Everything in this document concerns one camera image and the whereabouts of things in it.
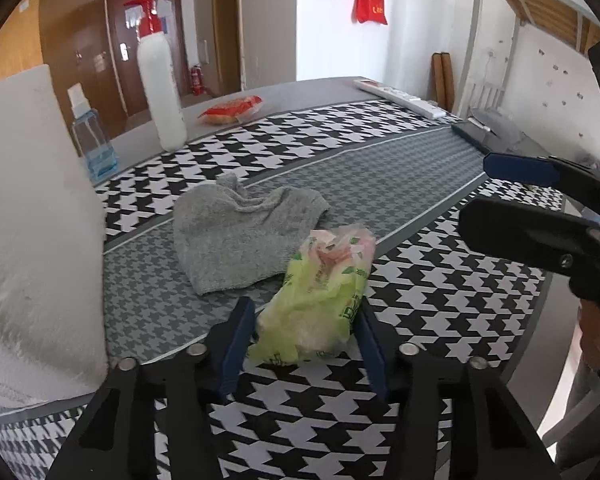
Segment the person right hand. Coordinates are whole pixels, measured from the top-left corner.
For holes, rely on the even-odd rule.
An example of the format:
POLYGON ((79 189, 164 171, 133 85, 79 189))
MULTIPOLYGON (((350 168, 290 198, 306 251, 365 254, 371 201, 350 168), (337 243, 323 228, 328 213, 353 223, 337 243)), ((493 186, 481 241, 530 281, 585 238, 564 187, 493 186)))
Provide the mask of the person right hand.
POLYGON ((580 301, 580 347, 585 363, 600 370, 600 308, 593 301, 580 301))

